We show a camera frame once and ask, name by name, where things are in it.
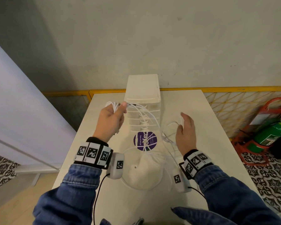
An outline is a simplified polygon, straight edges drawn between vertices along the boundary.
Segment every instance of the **purple circular sticker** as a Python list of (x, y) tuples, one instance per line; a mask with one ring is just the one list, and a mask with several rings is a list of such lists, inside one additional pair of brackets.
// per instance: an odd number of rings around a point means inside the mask
[(134, 145), (137, 146), (137, 148), (139, 150), (144, 150), (144, 144), (143, 144), (143, 141), (145, 139), (148, 139), (148, 143), (146, 145), (146, 151), (150, 151), (152, 150), (153, 148), (155, 148), (156, 144), (157, 144), (157, 137), (156, 135), (153, 133), (153, 132), (138, 132), (135, 136), (134, 136), (134, 139), (133, 139), (133, 142), (134, 142)]

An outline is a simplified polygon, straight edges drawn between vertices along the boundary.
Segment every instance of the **wrist strap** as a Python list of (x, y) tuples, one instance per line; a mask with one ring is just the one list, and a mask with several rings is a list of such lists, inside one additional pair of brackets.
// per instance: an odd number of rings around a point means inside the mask
[(185, 162), (180, 163), (180, 167), (183, 164), (185, 171), (184, 174), (188, 179), (193, 179), (195, 175), (206, 166), (212, 165), (211, 159), (202, 151), (193, 151), (185, 159)]
[(113, 150), (105, 145), (84, 142), (78, 148), (74, 163), (107, 169)]

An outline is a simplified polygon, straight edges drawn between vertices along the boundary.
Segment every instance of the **fire extinguisher label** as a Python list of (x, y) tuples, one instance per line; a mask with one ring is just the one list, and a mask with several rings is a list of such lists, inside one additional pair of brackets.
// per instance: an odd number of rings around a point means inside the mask
[(274, 136), (270, 134), (264, 141), (262, 141), (260, 144), (264, 146), (270, 146), (272, 143), (274, 143), (279, 136)]

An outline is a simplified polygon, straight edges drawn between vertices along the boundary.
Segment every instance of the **denim sleeve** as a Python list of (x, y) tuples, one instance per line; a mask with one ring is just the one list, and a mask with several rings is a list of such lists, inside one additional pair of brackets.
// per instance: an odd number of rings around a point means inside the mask
[(39, 198), (33, 210), (33, 224), (91, 224), (101, 172), (91, 166), (72, 164), (60, 186)]
[(236, 178), (229, 177), (218, 166), (200, 170), (195, 181), (206, 197), (210, 211), (238, 225), (281, 225), (281, 219), (266, 206), (257, 193)]

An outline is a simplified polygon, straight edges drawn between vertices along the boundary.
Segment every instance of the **denim jacket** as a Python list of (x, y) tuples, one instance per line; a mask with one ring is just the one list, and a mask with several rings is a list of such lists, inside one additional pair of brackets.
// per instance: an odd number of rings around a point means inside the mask
[[(91, 166), (72, 164), (60, 187), (39, 198), (33, 211), (33, 224), (90, 225), (101, 172)], [(254, 191), (218, 166), (203, 168), (196, 174), (195, 181), (206, 197), (209, 211), (172, 208), (173, 213), (192, 225), (281, 225), (279, 216)], [(103, 219), (100, 225), (110, 223)]]

